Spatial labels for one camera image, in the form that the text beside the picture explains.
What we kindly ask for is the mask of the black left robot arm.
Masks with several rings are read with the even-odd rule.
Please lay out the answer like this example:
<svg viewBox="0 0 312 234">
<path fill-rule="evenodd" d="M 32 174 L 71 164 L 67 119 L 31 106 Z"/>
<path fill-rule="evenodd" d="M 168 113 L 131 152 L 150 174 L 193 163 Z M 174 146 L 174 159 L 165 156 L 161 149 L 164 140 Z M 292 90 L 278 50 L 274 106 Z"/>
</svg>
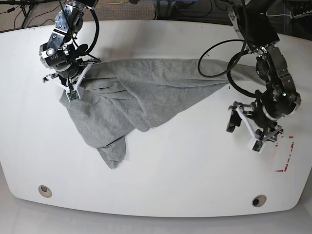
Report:
<svg viewBox="0 0 312 234">
<path fill-rule="evenodd" d="M 276 142 L 278 135 L 283 134 L 277 122 L 296 111 L 301 97 L 296 91 L 287 62 L 276 46 L 279 37 L 266 15 L 272 3 L 269 0 L 252 0 L 249 3 L 231 0 L 229 5 L 229 18 L 245 46 L 244 51 L 234 55 L 228 65 L 234 65 L 244 55 L 256 53 L 256 72 L 265 82 L 266 90 L 251 93 L 239 87 L 231 73 L 227 72 L 232 87 L 254 99 L 250 104 L 234 102 L 229 107 L 231 117 L 227 132 L 232 133 L 244 122 L 251 134 L 250 149 L 260 153 L 266 142 Z"/>
</svg>

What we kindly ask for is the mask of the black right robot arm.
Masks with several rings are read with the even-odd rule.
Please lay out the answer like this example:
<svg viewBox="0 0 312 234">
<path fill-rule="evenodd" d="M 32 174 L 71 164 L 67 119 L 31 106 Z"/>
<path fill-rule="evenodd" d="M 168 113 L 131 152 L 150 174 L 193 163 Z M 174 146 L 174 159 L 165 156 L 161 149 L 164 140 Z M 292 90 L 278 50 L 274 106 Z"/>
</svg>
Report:
<svg viewBox="0 0 312 234">
<path fill-rule="evenodd" d="M 69 102 L 80 99 L 78 87 L 92 65 L 100 59 L 91 55 L 98 37 L 99 20 L 95 13 L 97 0 L 67 0 L 58 2 L 60 11 L 55 17 L 55 27 L 47 43 L 39 48 L 41 63 L 55 73 L 48 74 L 43 82 L 51 81 L 61 87 Z M 83 25 L 83 10 L 91 12 L 96 30 L 91 45 L 76 43 L 77 33 Z"/>
</svg>

